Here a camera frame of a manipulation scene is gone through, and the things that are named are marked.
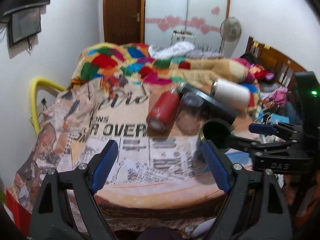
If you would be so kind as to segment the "dark green cup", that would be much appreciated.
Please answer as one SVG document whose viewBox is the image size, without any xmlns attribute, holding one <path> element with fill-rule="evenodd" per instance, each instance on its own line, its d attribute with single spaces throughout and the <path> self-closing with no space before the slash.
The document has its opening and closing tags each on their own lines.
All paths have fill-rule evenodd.
<svg viewBox="0 0 320 240">
<path fill-rule="evenodd" d="M 227 138 L 232 134 L 231 125 L 222 119 L 209 119 L 201 127 L 197 140 L 197 148 L 200 149 L 206 140 L 210 140 L 218 150 L 227 152 Z"/>
</svg>

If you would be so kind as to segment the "clear glass cup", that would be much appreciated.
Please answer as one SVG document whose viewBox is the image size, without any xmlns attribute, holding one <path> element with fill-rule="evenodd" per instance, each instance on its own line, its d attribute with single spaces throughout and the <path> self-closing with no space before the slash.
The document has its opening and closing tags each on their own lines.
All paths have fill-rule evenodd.
<svg viewBox="0 0 320 240">
<path fill-rule="evenodd" d="M 203 99 L 193 92 L 184 93 L 178 107 L 176 125 L 184 135 L 197 135 L 201 124 Z"/>
</svg>

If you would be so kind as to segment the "white thermos bottle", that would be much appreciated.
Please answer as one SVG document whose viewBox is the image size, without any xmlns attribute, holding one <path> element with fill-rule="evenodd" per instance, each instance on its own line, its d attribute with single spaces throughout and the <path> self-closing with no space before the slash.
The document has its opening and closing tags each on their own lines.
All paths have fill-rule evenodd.
<svg viewBox="0 0 320 240">
<path fill-rule="evenodd" d="M 210 97 L 229 107 L 244 111 L 249 106 L 251 93 L 242 85 L 218 78 L 212 84 Z"/>
</svg>

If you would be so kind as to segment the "black thermos bottle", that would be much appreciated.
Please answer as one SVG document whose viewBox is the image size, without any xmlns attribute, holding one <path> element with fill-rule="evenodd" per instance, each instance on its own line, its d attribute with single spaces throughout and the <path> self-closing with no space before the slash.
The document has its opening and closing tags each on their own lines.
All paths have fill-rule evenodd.
<svg viewBox="0 0 320 240">
<path fill-rule="evenodd" d="M 233 108 L 218 102 L 186 82 L 180 82 L 175 90 L 181 99 L 181 105 L 190 109 L 192 113 L 200 114 L 209 119 L 221 119 L 230 125 L 238 116 L 238 112 Z"/>
</svg>

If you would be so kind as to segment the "red plush toy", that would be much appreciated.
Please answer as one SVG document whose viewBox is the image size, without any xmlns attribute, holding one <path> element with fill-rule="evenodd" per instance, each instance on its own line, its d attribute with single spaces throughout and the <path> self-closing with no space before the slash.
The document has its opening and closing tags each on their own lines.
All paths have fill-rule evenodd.
<svg viewBox="0 0 320 240">
<path fill-rule="evenodd" d="M 255 65 L 250 69 L 251 73 L 258 81 L 267 80 L 270 81 L 274 78 L 274 74 L 269 72 L 261 65 Z"/>
</svg>

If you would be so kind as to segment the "wooden bed headboard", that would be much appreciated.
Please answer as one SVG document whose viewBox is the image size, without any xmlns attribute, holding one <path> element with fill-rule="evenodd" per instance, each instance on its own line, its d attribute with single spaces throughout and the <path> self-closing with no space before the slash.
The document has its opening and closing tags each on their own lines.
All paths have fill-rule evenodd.
<svg viewBox="0 0 320 240">
<path fill-rule="evenodd" d="M 275 81 L 286 88 L 293 87 L 294 72 L 306 72 L 295 60 L 251 36 L 247 41 L 246 52 L 252 52 L 265 69 L 274 72 Z"/>
</svg>

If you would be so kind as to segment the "red thermos bottle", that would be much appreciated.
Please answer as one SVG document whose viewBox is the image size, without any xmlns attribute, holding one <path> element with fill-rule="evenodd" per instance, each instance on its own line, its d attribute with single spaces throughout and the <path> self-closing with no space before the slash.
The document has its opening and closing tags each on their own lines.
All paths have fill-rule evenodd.
<svg viewBox="0 0 320 240">
<path fill-rule="evenodd" d="M 148 128 L 165 132 L 176 116 L 179 104 L 180 96 L 176 89 L 162 93 L 146 117 Z"/>
</svg>

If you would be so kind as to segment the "newspaper print blanket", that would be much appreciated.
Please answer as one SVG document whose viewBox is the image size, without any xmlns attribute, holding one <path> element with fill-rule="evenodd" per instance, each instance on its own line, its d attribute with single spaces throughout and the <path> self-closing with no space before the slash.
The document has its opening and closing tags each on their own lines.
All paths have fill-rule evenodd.
<svg viewBox="0 0 320 240">
<path fill-rule="evenodd" d="M 174 88 L 97 77 L 61 92 L 43 113 L 37 141 L 16 172 L 11 195 L 31 211 L 49 169 L 74 170 L 114 140 L 118 156 L 95 194 L 111 229 L 165 227 L 190 234 L 218 214 L 225 195 L 197 159 L 199 132 L 184 135 L 177 116 L 164 133 L 148 128 L 148 112 Z"/>
</svg>

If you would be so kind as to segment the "standing electric fan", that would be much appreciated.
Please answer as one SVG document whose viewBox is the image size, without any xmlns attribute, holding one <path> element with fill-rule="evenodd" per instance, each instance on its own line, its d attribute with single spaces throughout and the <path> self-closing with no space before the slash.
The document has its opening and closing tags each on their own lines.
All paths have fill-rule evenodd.
<svg viewBox="0 0 320 240">
<path fill-rule="evenodd" d="M 240 21 L 236 17 L 226 18 L 220 25 L 221 43 L 219 52 L 222 53 L 226 42 L 238 40 L 242 33 Z"/>
</svg>

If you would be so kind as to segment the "white checked cloth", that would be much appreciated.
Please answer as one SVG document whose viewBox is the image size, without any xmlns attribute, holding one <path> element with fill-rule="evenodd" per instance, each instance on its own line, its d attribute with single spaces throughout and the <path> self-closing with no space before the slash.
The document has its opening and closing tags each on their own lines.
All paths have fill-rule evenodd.
<svg viewBox="0 0 320 240">
<path fill-rule="evenodd" d="M 148 54 L 157 60 L 166 60 L 172 57 L 182 57 L 193 51 L 195 45 L 188 41 L 180 41 L 167 48 L 161 48 L 154 44 L 148 47 Z"/>
</svg>

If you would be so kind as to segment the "sliding wardrobe with hearts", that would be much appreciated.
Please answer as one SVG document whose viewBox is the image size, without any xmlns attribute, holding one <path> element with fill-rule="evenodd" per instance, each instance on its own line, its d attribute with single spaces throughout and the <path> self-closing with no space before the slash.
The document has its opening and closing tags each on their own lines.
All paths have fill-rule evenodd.
<svg viewBox="0 0 320 240">
<path fill-rule="evenodd" d="M 196 49 L 217 51 L 231 0 L 145 0 L 144 42 L 168 47 L 183 38 Z"/>
</svg>

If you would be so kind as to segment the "colourful patchwork blanket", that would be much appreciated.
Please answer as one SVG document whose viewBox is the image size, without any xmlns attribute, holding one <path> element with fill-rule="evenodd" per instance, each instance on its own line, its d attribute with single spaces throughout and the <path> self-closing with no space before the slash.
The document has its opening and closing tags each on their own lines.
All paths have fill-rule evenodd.
<svg viewBox="0 0 320 240">
<path fill-rule="evenodd" d="M 217 78 L 243 84 L 249 88 L 251 98 L 259 100 L 260 89 L 249 68 L 233 59 L 190 59 L 185 56 L 156 59 L 144 43 L 117 45 L 97 43 L 82 51 L 78 59 L 71 87 L 80 87 L 95 77 L 111 79 L 112 83 L 123 75 L 138 83 L 167 85 L 187 81 L 199 88 L 208 88 Z"/>
</svg>

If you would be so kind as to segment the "dark brown wooden door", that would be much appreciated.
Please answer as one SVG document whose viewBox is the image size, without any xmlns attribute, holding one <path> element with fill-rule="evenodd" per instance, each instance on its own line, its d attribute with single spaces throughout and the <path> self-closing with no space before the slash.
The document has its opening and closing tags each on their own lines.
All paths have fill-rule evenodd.
<svg viewBox="0 0 320 240">
<path fill-rule="evenodd" d="M 104 41 L 144 42 L 145 0 L 103 0 Z"/>
</svg>

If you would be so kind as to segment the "yellow bed rail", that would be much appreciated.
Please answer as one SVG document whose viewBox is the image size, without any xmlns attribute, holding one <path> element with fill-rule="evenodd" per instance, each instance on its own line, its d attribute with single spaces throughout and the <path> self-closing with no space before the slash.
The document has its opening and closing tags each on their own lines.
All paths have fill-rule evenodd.
<svg viewBox="0 0 320 240">
<path fill-rule="evenodd" d="M 59 92 L 66 89 L 66 87 L 63 87 L 46 77 L 37 76 L 32 79 L 29 90 L 29 121 L 34 128 L 36 136 L 39 135 L 41 129 L 39 116 L 48 107 L 48 103 L 52 103 L 54 97 L 57 97 Z"/>
</svg>

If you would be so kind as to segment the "small wall mounted monitor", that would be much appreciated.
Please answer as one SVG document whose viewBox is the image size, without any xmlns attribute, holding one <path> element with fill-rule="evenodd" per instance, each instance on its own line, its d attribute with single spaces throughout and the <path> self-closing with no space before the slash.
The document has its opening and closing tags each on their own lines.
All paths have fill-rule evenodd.
<svg viewBox="0 0 320 240">
<path fill-rule="evenodd" d="M 40 8 L 30 8 L 12 14 L 8 24 L 9 47 L 41 32 Z"/>
</svg>

